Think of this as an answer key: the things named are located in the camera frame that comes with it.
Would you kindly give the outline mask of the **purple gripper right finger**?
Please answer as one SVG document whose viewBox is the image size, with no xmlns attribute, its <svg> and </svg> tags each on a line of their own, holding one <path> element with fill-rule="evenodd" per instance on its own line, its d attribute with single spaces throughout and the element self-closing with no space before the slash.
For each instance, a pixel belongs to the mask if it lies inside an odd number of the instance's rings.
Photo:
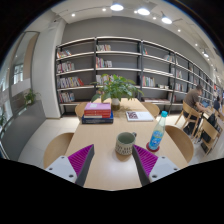
<svg viewBox="0 0 224 224">
<path fill-rule="evenodd" d="M 167 157 L 158 157 L 137 145 L 133 146 L 132 155 L 137 166 L 140 182 L 143 186 L 179 170 Z"/>
</svg>

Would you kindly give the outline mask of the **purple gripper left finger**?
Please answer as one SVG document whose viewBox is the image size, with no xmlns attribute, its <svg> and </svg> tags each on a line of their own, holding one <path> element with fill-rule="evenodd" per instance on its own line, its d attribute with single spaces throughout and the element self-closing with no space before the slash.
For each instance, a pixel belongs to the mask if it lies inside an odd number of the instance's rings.
<svg viewBox="0 0 224 224">
<path fill-rule="evenodd" d="M 94 156 L 94 145 L 86 146 L 70 156 L 59 156 L 46 171 L 83 187 Z"/>
</svg>

